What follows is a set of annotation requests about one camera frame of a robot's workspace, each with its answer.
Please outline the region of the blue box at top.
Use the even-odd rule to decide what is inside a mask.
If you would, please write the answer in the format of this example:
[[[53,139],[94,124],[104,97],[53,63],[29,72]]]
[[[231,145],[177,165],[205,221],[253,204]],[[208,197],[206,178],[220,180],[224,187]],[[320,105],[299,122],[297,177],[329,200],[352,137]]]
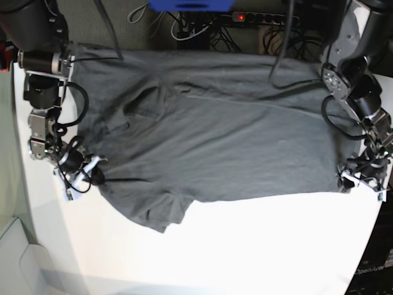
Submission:
[[[234,0],[150,0],[156,11],[226,12]]]

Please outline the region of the black power strip red light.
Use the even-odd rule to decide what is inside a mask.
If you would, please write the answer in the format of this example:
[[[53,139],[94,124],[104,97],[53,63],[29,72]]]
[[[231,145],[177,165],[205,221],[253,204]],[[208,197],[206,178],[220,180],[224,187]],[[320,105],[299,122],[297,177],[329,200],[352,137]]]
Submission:
[[[233,12],[233,22],[249,23],[255,25],[284,25],[286,16],[281,14],[266,14],[260,12]]]

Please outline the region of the red clamp at table corner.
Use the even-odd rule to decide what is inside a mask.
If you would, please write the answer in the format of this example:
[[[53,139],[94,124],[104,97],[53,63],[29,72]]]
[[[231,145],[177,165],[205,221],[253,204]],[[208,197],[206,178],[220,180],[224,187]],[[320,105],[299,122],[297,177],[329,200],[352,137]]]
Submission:
[[[1,72],[5,73],[9,71],[10,62],[13,57],[13,46],[10,42],[1,42]]]

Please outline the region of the dark grey t-shirt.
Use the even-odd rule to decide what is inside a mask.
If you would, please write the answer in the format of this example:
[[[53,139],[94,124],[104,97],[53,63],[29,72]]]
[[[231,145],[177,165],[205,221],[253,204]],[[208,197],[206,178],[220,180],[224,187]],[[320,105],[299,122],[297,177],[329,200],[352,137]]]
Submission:
[[[214,51],[76,47],[71,80],[89,96],[78,126],[104,157],[98,189],[120,214],[164,232],[194,201],[337,192],[360,144],[321,116],[314,85],[278,90],[274,58]]]

